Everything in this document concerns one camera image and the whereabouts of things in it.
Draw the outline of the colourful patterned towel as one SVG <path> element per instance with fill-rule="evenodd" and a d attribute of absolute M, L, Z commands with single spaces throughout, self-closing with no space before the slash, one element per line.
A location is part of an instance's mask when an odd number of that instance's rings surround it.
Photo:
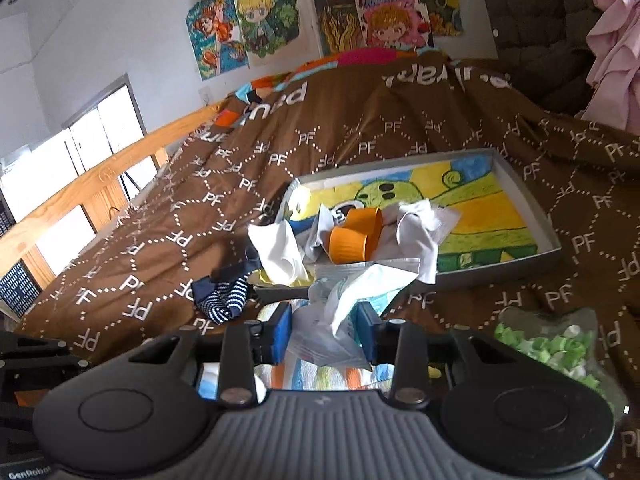
<path fill-rule="evenodd" d="M 394 367 L 366 361 L 356 333 L 356 305 L 382 314 L 419 275 L 417 258 L 316 267 L 306 296 L 292 301 L 291 339 L 283 362 L 255 367 L 263 389 L 386 392 Z"/>

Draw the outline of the navy striped sock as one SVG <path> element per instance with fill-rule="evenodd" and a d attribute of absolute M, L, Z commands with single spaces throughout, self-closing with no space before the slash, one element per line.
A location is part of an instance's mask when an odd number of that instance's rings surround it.
<path fill-rule="evenodd" d="M 250 289 L 248 277 L 259 268 L 258 259 L 246 259 L 194 281 L 191 284 L 194 306 L 216 325 L 238 318 Z"/>

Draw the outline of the orange silicone cup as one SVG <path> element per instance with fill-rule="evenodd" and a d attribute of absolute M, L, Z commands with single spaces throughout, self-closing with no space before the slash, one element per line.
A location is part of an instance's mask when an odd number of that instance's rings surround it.
<path fill-rule="evenodd" d="M 329 237 L 329 258 L 335 264 L 369 261 L 378 248 L 383 216 L 380 208 L 352 209 Z"/>

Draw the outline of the grey drawstring pouch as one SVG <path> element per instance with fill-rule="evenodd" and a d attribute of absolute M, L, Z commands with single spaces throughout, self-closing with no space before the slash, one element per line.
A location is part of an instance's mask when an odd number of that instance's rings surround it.
<path fill-rule="evenodd" d="M 297 282 L 311 281 L 307 264 L 316 262 L 328 253 L 329 235 L 335 219 L 327 206 L 321 205 L 311 225 L 295 234 L 288 220 L 249 226 L 248 238 L 268 281 L 273 285 L 292 286 Z"/>

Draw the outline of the grey white cloth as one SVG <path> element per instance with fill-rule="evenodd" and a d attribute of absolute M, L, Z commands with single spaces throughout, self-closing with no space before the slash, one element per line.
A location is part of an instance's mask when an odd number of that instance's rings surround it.
<path fill-rule="evenodd" d="M 417 258 L 418 280 L 435 284 L 439 246 L 459 223 L 460 212 L 419 200 L 391 204 L 382 209 L 382 216 L 383 229 L 373 259 Z"/>

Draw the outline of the brown PF patterned blanket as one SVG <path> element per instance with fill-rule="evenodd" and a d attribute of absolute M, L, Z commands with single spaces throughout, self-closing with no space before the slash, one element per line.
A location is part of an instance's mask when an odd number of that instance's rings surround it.
<path fill-rule="evenodd" d="M 193 116 L 183 146 L 25 314 L 18 336 L 88 370 L 47 388 L 32 434 L 52 479 L 634 479 L 639 474 L 639 140 L 536 106 L 437 52 L 337 55 L 262 102 Z M 387 392 L 258 396 L 303 313 L 195 305 L 266 229 L 311 234 L 428 200 L 459 218 L 436 281 L 396 315 L 343 298 L 395 367 Z"/>

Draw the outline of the grey tray with drawing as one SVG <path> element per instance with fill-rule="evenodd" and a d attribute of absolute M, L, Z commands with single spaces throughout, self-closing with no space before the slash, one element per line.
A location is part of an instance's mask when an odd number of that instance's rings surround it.
<path fill-rule="evenodd" d="M 295 179 L 277 217 L 310 226 L 320 206 L 338 220 L 362 206 L 428 200 L 456 222 L 438 242 L 439 289 L 544 272 L 561 243 L 522 179 L 490 148 L 369 162 Z"/>

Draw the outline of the jar of green stars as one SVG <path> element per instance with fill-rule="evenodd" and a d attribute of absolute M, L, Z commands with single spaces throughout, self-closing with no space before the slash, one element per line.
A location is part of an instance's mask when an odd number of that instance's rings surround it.
<path fill-rule="evenodd" d="M 608 402 L 616 422 L 629 412 L 628 399 L 597 360 L 597 315 L 580 308 L 559 318 L 506 307 L 495 337 L 531 359 L 591 388 Z"/>

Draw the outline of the colourful striped bedsheet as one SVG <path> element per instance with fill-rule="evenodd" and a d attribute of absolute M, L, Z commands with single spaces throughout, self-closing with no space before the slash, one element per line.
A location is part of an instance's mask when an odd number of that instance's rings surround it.
<path fill-rule="evenodd" d="M 307 62 L 287 73 L 254 79 L 243 84 L 234 92 L 234 96 L 245 104 L 259 104 L 273 91 L 283 90 L 291 82 L 305 79 L 322 72 L 322 70 L 333 70 L 337 67 L 351 65 L 385 65 L 397 61 L 398 58 L 414 58 L 417 55 L 414 51 L 370 47 L 331 54 Z"/>

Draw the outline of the orange hair girl drawing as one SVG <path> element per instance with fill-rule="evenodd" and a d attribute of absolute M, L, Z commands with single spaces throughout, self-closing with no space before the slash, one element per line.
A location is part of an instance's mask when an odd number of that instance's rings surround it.
<path fill-rule="evenodd" d="M 186 14 L 201 80 L 248 65 L 233 0 L 201 0 Z"/>

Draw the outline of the pink girl poster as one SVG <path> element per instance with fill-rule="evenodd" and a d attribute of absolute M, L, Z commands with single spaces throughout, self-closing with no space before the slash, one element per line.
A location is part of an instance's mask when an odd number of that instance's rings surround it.
<path fill-rule="evenodd" d="M 355 0 L 364 43 L 416 51 L 433 47 L 430 14 L 420 0 Z"/>

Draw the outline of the blond boy drawing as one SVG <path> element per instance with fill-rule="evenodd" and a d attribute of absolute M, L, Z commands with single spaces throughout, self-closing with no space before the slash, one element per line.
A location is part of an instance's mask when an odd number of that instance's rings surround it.
<path fill-rule="evenodd" d="M 249 66 L 289 58 L 305 50 L 298 0 L 234 0 Z"/>

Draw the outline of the brown quilted jacket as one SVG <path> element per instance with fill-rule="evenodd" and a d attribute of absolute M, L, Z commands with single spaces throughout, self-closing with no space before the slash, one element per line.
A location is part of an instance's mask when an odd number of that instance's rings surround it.
<path fill-rule="evenodd" d="M 485 0 L 499 62 L 538 106 L 576 115 L 589 103 L 594 54 L 586 37 L 601 11 L 593 0 Z"/>

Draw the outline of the pink shirt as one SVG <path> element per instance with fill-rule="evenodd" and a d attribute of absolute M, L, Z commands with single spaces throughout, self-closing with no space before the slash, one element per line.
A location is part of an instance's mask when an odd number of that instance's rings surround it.
<path fill-rule="evenodd" d="M 582 118 L 639 133 L 639 0 L 593 0 L 602 15 L 586 41 L 596 57 Z"/>

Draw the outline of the wooden bed rail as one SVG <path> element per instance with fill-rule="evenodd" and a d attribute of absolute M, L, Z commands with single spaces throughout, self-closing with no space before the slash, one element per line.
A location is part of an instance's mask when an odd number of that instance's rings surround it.
<path fill-rule="evenodd" d="M 105 228 L 129 204 L 118 186 L 118 177 L 148 157 L 155 168 L 163 166 L 169 159 L 168 145 L 182 141 L 214 119 L 220 107 L 219 102 L 210 104 L 146 134 L 53 194 L 1 237 L 1 273 L 7 274 L 17 263 L 24 262 L 36 284 L 45 289 L 56 273 L 36 246 L 38 238 L 76 207 L 81 208 L 93 233 Z"/>

